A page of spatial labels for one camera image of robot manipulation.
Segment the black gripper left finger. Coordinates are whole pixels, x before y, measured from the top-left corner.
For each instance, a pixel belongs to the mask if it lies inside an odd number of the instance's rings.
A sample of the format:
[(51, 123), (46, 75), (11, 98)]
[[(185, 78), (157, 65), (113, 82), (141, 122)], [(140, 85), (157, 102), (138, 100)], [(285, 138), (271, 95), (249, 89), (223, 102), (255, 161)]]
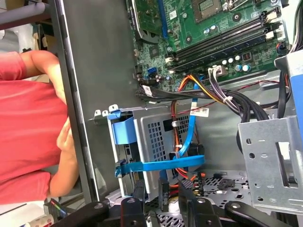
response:
[(119, 198), (113, 206), (103, 202), (89, 203), (62, 218), (54, 227), (143, 227), (145, 182), (138, 180), (132, 197)]

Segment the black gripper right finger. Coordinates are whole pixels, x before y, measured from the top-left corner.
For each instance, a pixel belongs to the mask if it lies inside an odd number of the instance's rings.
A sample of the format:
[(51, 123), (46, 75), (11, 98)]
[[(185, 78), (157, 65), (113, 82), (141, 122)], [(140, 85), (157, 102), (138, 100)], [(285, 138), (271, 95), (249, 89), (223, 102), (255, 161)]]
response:
[(286, 227), (286, 223), (239, 202), (228, 201), (221, 209), (204, 197), (196, 197), (178, 182), (178, 203), (187, 227)]

